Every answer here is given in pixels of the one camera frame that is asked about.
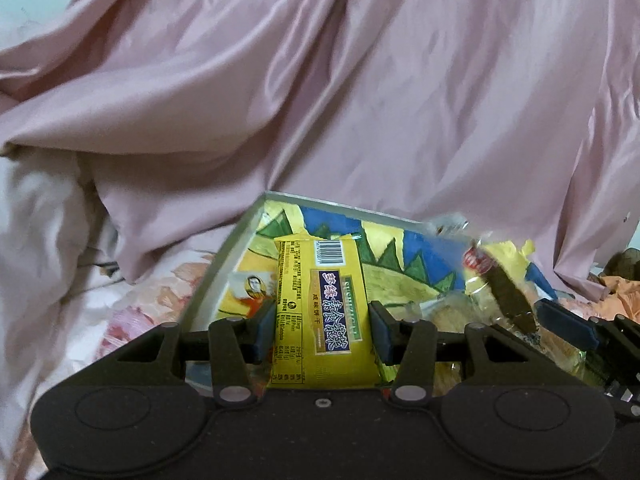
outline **yellow wrapper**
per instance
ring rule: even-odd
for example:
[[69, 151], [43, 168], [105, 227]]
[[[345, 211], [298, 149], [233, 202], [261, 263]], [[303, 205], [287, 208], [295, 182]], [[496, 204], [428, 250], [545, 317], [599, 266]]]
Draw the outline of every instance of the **yellow wrapper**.
[[279, 246], [270, 386], [367, 388], [380, 382], [358, 248], [305, 234]]

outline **wrapped snack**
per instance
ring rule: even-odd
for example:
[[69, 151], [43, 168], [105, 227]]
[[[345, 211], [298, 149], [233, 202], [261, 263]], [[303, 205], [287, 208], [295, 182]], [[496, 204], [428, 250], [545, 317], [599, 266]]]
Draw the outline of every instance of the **wrapped snack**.
[[270, 387], [366, 388], [380, 382], [356, 242], [277, 238]]

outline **red logo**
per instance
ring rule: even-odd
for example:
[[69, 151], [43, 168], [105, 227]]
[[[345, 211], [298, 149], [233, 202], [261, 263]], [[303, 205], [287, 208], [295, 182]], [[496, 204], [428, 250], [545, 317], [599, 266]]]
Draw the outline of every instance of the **red logo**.
[[494, 266], [494, 259], [472, 247], [462, 256], [462, 264], [473, 272], [484, 274]]

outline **green triangle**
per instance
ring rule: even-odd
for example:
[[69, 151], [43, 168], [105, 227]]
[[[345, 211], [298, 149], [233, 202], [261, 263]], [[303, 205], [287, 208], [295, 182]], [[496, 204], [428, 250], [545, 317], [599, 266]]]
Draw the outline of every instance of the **green triangle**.
[[429, 284], [427, 271], [422, 260], [422, 250], [415, 253], [414, 259], [404, 268], [404, 273], [418, 282]]
[[377, 261], [379, 267], [385, 267], [385, 269], [395, 270], [396, 272], [402, 272], [400, 263], [398, 262], [398, 254], [396, 253], [396, 239], [392, 238], [389, 244], [386, 246], [382, 256]]
[[260, 229], [256, 234], [267, 238], [278, 238], [279, 236], [293, 234], [291, 225], [289, 224], [289, 219], [287, 218], [287, 214], [284, 212], [284, 209], [280, 211], [276, 218], [271, 220], [271, 222], [265, 225], [265, 227]]
[[371, 250], [369, 240], [367, 240], [367, 233], [364, 231], [364, 227], [360, 229], [360, 238], [356, 240], [358, 246], [358, 255], [360, 256], [361, 264], [376, 264], [376, 257]]
[[433, 285], [438, 292], [449, 292], [453, 288], [453, 283], [456, 281], [456, 273], [450, 272], [438, 283]]
[[315, 232], [311, 233], [312, 236], [317, 236], [318, 238], [324, 238], [325, 240], [331, 239], [331, 230], [327, 224], [320, 224], [318, 229]]

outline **green label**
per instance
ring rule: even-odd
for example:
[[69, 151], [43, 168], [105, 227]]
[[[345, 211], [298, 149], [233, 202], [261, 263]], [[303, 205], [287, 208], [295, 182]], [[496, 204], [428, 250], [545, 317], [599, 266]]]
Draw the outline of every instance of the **green label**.
[[353, 341], [362, 341], [360, 333], [360, 323], [358, 322], [358, 309], [353, 293], [353, 282], [351, 276], [342, 277], [342, 294], [344, 297], [344, 312], [349, 319], [349, 331]]

